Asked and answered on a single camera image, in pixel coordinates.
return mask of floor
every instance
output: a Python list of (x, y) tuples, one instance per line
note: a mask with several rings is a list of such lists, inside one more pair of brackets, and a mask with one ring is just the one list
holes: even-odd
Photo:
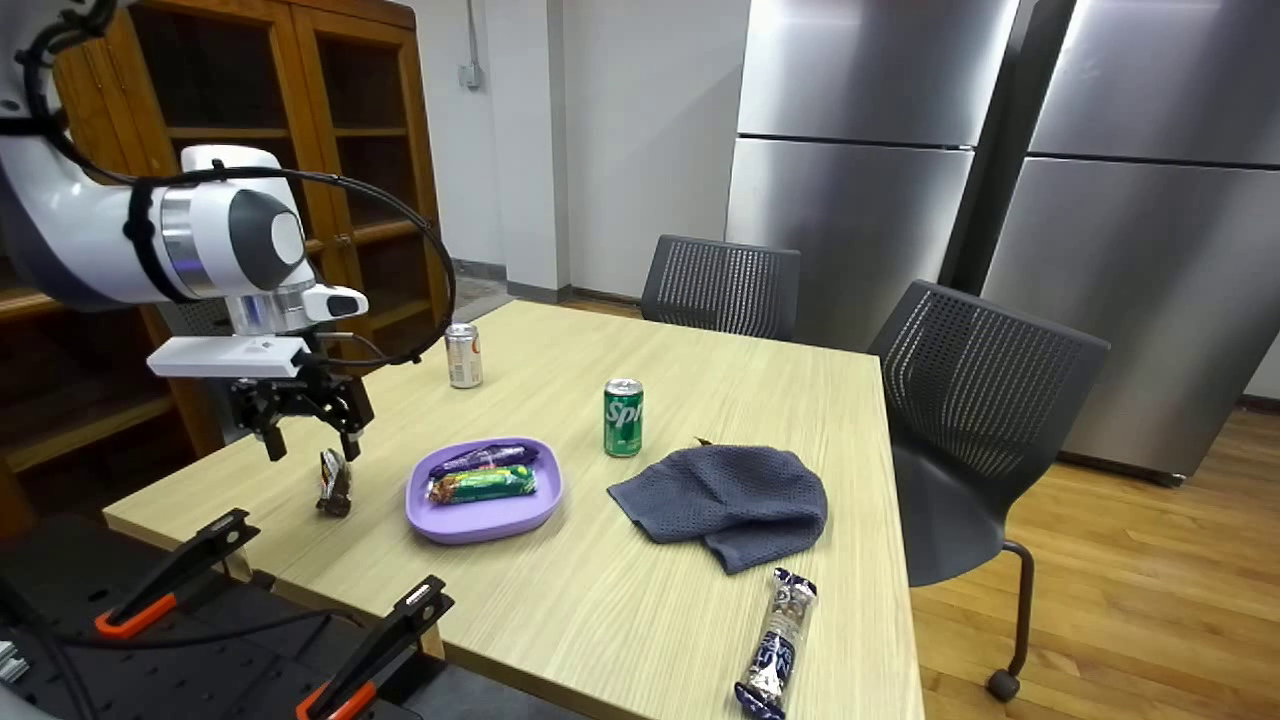
[(1235, 413), (1183, 488), (1054, 466), (1013, 513), (1041, 563), (1024, 693), (982, 693), (1014, 600), (1014, 561), (992, 561), (911, 591), (926, 715), (1280, 715), (1275, 527), (1280, 413)]

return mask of robotic arm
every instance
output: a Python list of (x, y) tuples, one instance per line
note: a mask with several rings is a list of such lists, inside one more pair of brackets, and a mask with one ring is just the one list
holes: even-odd
[(47, 113), (47, 66), (104, 31), (113, 0), (0, 0), (0, 250), (66, 309), (224, 299), (230, 336), (173, 336), (155, 377), (230, 381), (230, 422), (284, 457), (274, 415), (321, 415), (359, 457), (362, 384), (321, 358), (315, 323), (362, 317), (321, 284), (274, 157), (236, 145), (180, 153), (174, 180), (97, 180)]

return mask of refrigerator door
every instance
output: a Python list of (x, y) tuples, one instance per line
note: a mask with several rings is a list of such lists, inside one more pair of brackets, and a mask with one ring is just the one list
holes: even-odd
[(739, 137), (979, 141), (1014, 0), (758, 0)]
[(1280, 329), (1280, 173), (1028, 162), (982, 296), (1110, 342), (1066, 452), (1190, 478)]
[(736, 141), (727, 236), (798, 251), (798, 342), (869, 349), (936, 280), (971, 153)]
[(1280, 166), (1275, 0), (1079, 0), (1031, 153)]

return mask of gray cloth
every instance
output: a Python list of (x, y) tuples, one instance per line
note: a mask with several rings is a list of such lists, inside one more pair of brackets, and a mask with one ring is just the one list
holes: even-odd
[(703, 541), (724, 573), (804, 552), (828, 523), (819, 478), (777, 450), (684, 450), (607, 497), (655, 546)]

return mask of wooden cabinet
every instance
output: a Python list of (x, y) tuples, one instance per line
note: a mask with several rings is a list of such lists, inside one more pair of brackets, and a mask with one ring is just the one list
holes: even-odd
[[(256, 145), (288, 167), (378, 184), (437, 226), (417, 20), (400, 5), (135, 0), (104, 40), (62, 51), (58, 92), (88, 157), (125, 178), (174, 173), (185, 145)], [(296, 184), (296, 200), (321, 280), (371, 299), (350, 334), (394, 358), (449, 317), (444, 261), (406, 221), (322, 184)], [(0, 504), (22, 469), (151, 422), (180, 415), (194, 452), (217, 444), (207, 404), (144, 374), (164, 342), (151, 314), (66, 317), (0, 263), (0, 336), (21, 349), (5, 363), (22, 363), (5, 377), (41, 370), (41, 384), (0, 384)]]
[[(280, 166), (339, 173), (391, 192), (437, 226), (437, 190), (417, 66), (417, 20), (378, 0), (141, 0), (107, 31), (147, 173), (185, 145), (256, 145)], [(357, 323), (403, 351), (444, 309), (444, 270), (382, 205), (296, 190), (322, 280), (350, 284)]]
[[(66, 105), (75, 145), (104, 167), (128, 173), (135, 131), (107, 113), (104, 70), (66, 51), (57, 82), (75, 97)], [(57, 486), (144, 486), (219, 444), (192, 384), (147, 377), (144, 358), (160, 342), (155, 314), (62, 314), (0, 251), (0, 535), (37, 519), (30, 497), (62, 497)]]

